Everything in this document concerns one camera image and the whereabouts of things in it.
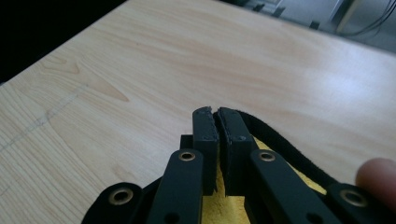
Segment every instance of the black plastic bar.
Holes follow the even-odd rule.
[[[148,215],[148,224],[201,223],[203,155],[194,149],[174,152]]]
[[[220,168],[224,178],[225,194],[245,196],[247,188],[247,161],[257,148],[245,122],[235,110],[221,107],[218,112],[221,130]]]
[[[212,195],[216,189],[219,134],[209,106],[199,108],[192,113],[192,129],[193,148],[205,157],[204,195]]]
[[[348,184],[327,188],[325,202],[345,223],[395,223],[396,215],[363,189]]]
[[[274,151],[250,154],[250,180],[274,223],[341,223],[323,201]]]
[[[142,196],[142,189],[135,184],[119,183],[108,187],[90,207],[82,224],[134,223]]]

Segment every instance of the finger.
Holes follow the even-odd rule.
[[[396,162],[376,158],[365,162],[356,175],[356,185],[369,191],[396,214]]]

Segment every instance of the wooden table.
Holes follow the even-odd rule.
[[[395,55],[219,2],[126,2],[0,88],[0,222],[79,223],[106,187],[145,187],[204,105],[352,183],[396,159],[395,72]]]

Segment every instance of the yellow foam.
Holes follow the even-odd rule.
[[[255,141],[260,149],[271,150],[263,142],[255,138]],[[305,182],[307,186],[314,189],[322,194],[326,194],[326,190],[312,181],[303,173],[296,170],[294,167],[291,168],[297,173],[297,175]],[[215,192],[212,196],[204,196],[203,198],[203,211],[202,211],[202,223],[203,224],[233,224],[233,223],[249,223],[248,215],[246,214],[244,207],[244,197],[225,197],[224,182],[221,175],[218,162],[218,175],[217,175],[217,186],[218,192]]]

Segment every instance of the dark floor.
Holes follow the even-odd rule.
[[[13,78],[124,1],[2,1],[0,83]]]

